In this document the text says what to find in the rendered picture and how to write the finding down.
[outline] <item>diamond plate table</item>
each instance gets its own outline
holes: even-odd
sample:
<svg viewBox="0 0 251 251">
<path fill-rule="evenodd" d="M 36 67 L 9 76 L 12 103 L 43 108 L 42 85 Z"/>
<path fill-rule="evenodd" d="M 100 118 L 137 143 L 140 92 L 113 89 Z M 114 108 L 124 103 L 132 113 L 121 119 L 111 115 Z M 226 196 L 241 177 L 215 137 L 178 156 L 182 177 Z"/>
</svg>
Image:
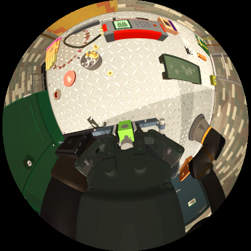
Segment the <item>diamond plate table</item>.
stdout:
<svg viewBox="0 0 251 251">
<path fill-rule="evenodd" d="M 145 18 L 157 21 L 158 15 L 138 11 L 121 11 L 107 13 L 85 20 L 67 30 L 61 36 L 66 37 L 79 26 L 93 20 L 99 22 L 112 18 Z M 171 20 L 179 34 L 168 33 L 165 41 L 153 39 L 122 39 L 106 42 L 104 35 L 84 48 L 71 48 L 61 41 L 57 53 L 57 66 L 46 72 L 48 93 L 52 111 L 62 134 L 93 128 L 88 118 L 94 119 L 99 125 L 112 126 L 119 121 L 161 118 L 165 119 L 164 134 L 185 148 L 180 160 L 180 167 L 189 156 L 194 157 L 201 144 L 188 139 L 190 126 L 199 114 L 204 114 L 210 124 L 215 104 L 215 86 L 210 83 L 213 66 L 210 57 L 198 45 L 194 32 L 187 27 Z M 101 33 L 101 24 L 88 28 L 85 32 L 71 35 L 67 43 L 82 46 L 89 33 L 91 41 Z M 102 57 L 102 65 L 90 71 L 80 64 L 80 59 L 87 51 L 99 46 L 98 54 Z M 185 46 L 206 57 L 188 56 Z M 164 80 L 164 65 L 160 64 L 162 54 L 173 55 L 200 68 L 201 85 L 171 79 Z M 76 73 L 75 83 L 66 87 L 66 72 Z M 61 91 L 61 98 L 54 99 L 54 91 Z M 142 128 L 144 132 L 156 126 Z"/>
</svg>

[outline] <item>device screen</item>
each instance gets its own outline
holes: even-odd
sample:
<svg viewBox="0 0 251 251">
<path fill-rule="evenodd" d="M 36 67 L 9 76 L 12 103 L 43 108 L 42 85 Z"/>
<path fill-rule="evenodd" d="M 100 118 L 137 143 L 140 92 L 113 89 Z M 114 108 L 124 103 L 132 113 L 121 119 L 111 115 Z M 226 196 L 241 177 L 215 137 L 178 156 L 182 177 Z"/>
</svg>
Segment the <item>device screen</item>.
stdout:
<svg viewBox="0 0 251 251">
<path fill-rule="evenodd" d="M 114 25 L 115 30 L 132 28 L 128 20 L 116 20 L 116 21 L 113 21 L 113 25 Z"/>
</svg>

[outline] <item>red and gray device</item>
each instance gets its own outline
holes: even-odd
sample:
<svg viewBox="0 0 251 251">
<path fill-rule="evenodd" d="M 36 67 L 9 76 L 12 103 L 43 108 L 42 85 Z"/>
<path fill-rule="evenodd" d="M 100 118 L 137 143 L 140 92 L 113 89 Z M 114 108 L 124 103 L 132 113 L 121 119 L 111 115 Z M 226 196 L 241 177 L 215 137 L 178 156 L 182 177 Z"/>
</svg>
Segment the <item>red and gray device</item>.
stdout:
<svg viewBox="0 0 251 251">
<path fill-rule="evenodd" d="M 168 34 L 158 21 L 129 18 L 101 23 L 106 42 L 121 39 L 154 39 L 164 41 Z"/>
</svg>

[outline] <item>black cable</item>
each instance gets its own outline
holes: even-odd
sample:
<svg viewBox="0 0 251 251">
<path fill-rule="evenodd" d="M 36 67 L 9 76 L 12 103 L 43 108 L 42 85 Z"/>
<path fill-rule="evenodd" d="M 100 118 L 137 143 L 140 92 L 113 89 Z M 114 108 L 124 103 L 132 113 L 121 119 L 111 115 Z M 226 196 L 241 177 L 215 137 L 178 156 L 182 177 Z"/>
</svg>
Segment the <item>black cable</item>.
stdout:
<svg viewBox="0 0 251 251">
<path fill-rule="evenodd" d="M 70 36 L 71 34 L 69 34 L 68 36 L 66 36 L 64 39 L 63 39 L 63 43 L 66 45 L 66 46 L 69 46 L 71 48 L 84 48 L 86 46 L 88 46 L 89 44 L 91 44 L 92 42 L 94 42 L 95 40 L 97 40 L 99 37 L 101 37 L 101 34 L 99 34 L 98 36 L 96 36 L 93 40 L 91 40 L 90 42 L 88 42 L 87 44 L 85 45 L 82 45 L 82 46 L 73 46 L 73 45 L 70 45 L 68 43 L 65 42 L 65 40 Z"/>
</svg>

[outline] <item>red round coaster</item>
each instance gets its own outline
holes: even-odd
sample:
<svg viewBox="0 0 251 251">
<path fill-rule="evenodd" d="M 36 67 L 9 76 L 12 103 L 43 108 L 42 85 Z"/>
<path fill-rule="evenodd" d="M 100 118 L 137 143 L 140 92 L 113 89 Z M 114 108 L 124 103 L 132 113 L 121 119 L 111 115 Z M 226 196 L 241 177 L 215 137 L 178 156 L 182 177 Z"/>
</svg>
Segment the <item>red round coaster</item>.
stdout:
<svg viewBox="0 0 251 251">
<path fill-rule="evenodd" d="M 69 71 L 67 71 L 67 73 L 63 77 L 63 84 L 66 87 L 70 87 L 70 86 L 72 86 L 74 84 L 75 80 L 76 80 L 75 71 L 69 70 Z"/>
</svg>

